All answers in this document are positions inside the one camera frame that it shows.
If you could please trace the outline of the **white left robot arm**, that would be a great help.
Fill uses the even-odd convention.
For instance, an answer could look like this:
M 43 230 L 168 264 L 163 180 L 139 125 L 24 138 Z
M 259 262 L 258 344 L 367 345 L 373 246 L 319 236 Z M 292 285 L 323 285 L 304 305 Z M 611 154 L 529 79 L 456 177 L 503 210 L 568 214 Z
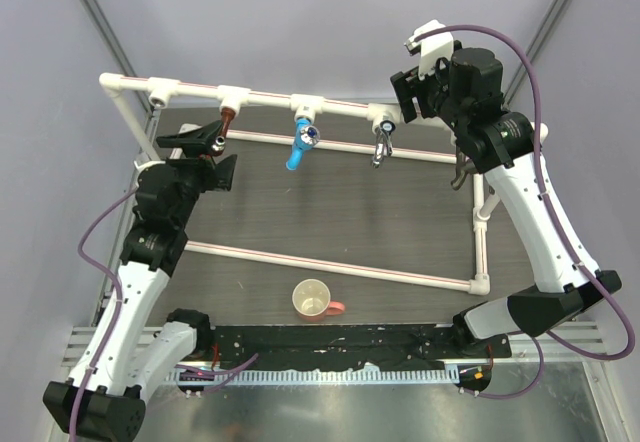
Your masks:
M 212 351 L 210 319 L 194 310 L 172 313 L 147 348 L 138 343 L 186 248 L 186 227 L 200 196 L 232 187 L 237 157 L 221 155 L 228 126 L 221 119 L 157 137 L 159 147 L 182 154 L 143 164 L 134 187 L 121 197 L 135 203 L 118 268 L 79 253 L 111 280 L 112 293 L 67 379 L 49 382 L 43 394 L 48 412 L 72 441 L 134 440 L 169 372 L 185 357 L 200 361 Z

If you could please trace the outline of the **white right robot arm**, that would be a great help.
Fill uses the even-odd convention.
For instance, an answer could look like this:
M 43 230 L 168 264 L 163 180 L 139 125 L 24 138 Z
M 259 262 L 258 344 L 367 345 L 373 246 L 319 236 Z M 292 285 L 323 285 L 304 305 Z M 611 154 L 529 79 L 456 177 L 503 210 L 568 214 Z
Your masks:
M 441 119 L 453 132 L 456 152 L 494 189 L 525 247 L 533 286 L 486 302 L 454 318 L 451 342 L 457 353 L 472 357 L 488 339 L 522 331 L 537 337 L 613 294 L 622 282 L 603 270 L 582 247 L 560 206 L 550 217 L 545 200 L 557 198 L 546 163 L 534 156 L 534 128 L 521 113 L 503 107 L 502 63 L 483 48 L 456 48 L 439 57 L 432 72 L 398 72 L 390 79 L 401 113 Z

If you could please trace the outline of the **brown faucet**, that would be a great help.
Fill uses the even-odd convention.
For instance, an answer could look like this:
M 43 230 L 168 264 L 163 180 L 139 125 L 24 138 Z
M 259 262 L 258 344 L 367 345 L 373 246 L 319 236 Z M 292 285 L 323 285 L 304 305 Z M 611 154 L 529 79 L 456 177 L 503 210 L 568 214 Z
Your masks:
M 212 144 L 212 155 L 214 157 L 223 154 L 226 147 L 226 137 L 232 121 L 236 118 L 237 112 L 230 107 L 222 107 L 220 109 L 221 127 L 218 135 Z

